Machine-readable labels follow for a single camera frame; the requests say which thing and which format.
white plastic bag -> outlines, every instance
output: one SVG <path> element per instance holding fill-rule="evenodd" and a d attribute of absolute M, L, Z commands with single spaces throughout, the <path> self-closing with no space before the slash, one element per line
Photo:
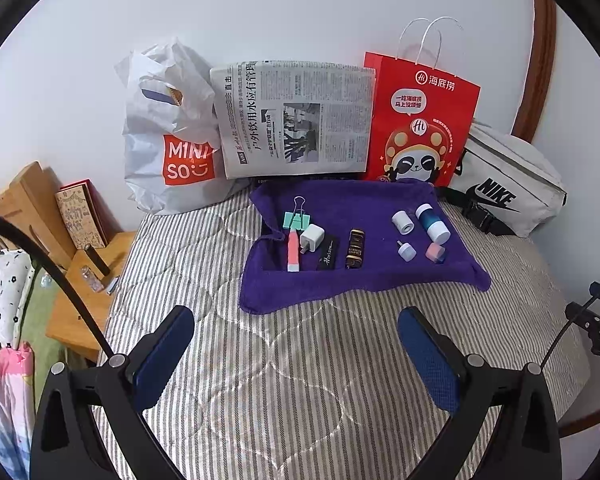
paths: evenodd
<path fill-rule="evenodd" d="M 149 213 L 199 209 L 248 183 L 224 175 L 214 91 L 189 52 L 173 40 L 115 67 L 126 86 L 125 181 Z"/>

buckle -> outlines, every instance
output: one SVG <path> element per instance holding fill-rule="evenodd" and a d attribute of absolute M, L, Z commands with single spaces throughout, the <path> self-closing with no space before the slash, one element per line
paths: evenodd
<path fill-rule="evenodd" d="M 495 216 L 480 206 L 475 200 L 469 202 L 462 208 L 462 216 L 475 225 L 481 232 L 488 233 Z"/>

small bottle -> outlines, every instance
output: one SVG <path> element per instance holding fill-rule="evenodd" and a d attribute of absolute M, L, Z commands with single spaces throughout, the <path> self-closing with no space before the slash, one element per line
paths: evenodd
<path fill-rule="evenodd" d="M 451 237 L 445 223 L 436 215 L 430 204 L 422 204 L 416 209 L 416 218 L 435 244 L 442 245 Z"/>
<path fill-rule="evenodd" d="M 80 274 L 84 278 L 84 281 L 89 284 L 93 292 L 100 292 L 104 290 L 104 285 L 102 285 L 102 282 L 96 277 L 96 275 L 88 266 L 81 268 Z"/>
<path fill-rule="evenodd" d="M 40 286 L 42 288 L 49 288 L 53 282 L 54 282 L 54 280 L 51 278 L 49 273 L 46 272 L 46 270 L 45 270 L 45 272 L 42 274 L 42 278 L 40 278 Z"/>
<path fill-rule="evenodd" d="M 427 249 L 425 256 L 435 264 L 443 264 L 446 259 L 445 248 L 432 242 Z"/>
<path fill-rule="evenodd" d="M 405 211 L 398 211 L 391 217 L 391 222 L 394 223 L 401 235 L 408 235 L 411 231 L 413 231 L 413 222 Z"/>
<path fill-rule="evenodd" d="M 398 254 L 405 262 L 410 262 L 416 257 L 416 249 L 411 247 L 410 244 L 403 244 L 398 241 Z"/>
<path fill-rule="evenodd" d="M 365 232 L 360 229 L 352 229 L 349 233 L 349 247 L 344 266 L 347 269 L 359 269 L 362 267 L 362 257 L 365 253 Z"/>

small white cylinder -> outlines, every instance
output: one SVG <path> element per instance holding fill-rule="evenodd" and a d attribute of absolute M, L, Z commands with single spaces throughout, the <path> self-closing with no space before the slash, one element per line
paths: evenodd
<path fill-rule="evenodd" d="M 398 211 L 391 217 L 391 222 L 394 223 L 401 235 L 408 235 L 413 231 L 413 221 L 405 211 Z"/>
<path fill-rule="evenodd" d="M 433 243 L 442 245 L 451 237 L 451 232 L 429 204 L 422 204 L 416 209 L 416 218 L 420 220 Z"/>
<path fill-rule="evenodd" d="M 410 262 L 416 257 L 416 249 L 411 247 L 410 244 L 402 244 L 398 248 L 398 254 L 405 262 Z"/>

black cable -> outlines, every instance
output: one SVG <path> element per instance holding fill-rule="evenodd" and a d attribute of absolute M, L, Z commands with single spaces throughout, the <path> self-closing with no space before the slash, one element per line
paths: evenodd
<path fill-rule="evenodd" d="M 54 279 L 54 281 L 60 286 L 62 291 L 69 298 L 71 303 L 74 304 L 75 309 L 78 311 L 78 314 L 82 316 L 82 320 L 87 325 L 88 329 L 91 331 L 93 336 L 96 338 L 96 341 L 102 348 L 102 351 L 105 353 L 107 358 L 113 355 L 113 350 L 109 343 L 104 337 L 104 334 L 100 331 L 98 324 L 95 322 L 91 314 L 89 313 L 86 306 L 80 299 L 78 293 L 71 286 L 69 281 L 65 278 L 64 274 L 58 266 L 49 258 L 45 252 L 26 234 L 20 231 L 16 226 L 10 224 L 5 219 L 0 217 L 0 236 L 10 240 L 18 247 L 29 253 L 29 256 L 32 256 L 34 259 L 40 262 L 46 272 Z"/>
<path fill-rule="evenodd" d="M 551 357 L 551 354 L 554 352 L 555 347 L 558 346 L 558 343 L 560 342 L 560 339 L 562 338 L 564 333 L 567 332 L 567 330 L 573 324 L 573 322 L 576 321 L 576 319 L 578 319 L 578 316 L 580 314 L 582 314 L 585 310 L 587 310 L 592 305 L 592 303 L 594 301 L 598 300 L 599 298 L 600 298 L 600 290 L 598 291 L 597 294 L 593 294 L 589 298 L 589 301 L 587 301 L 587 303 L 585 303 L 582 306 L 582 308 L 578 311 L 578 313 L 575 316 L 571 317 L 571 319 L 568 320 L 567 323 L 564 324 L 564 326 L 562 327 L 560 332 L 558 332 L 558 335 L 555 337 L 554 342 L 551 343 L 551 346 L 549 346 L 549 349 L 546 351 L 546 354 L 544 355 L 544 359 L 542 359 L 542 364 L 540 365 L 540 368 L 542 368 L 542 370 L 544 370 L 544 365 L 549 360 L 549 357 Z"/>

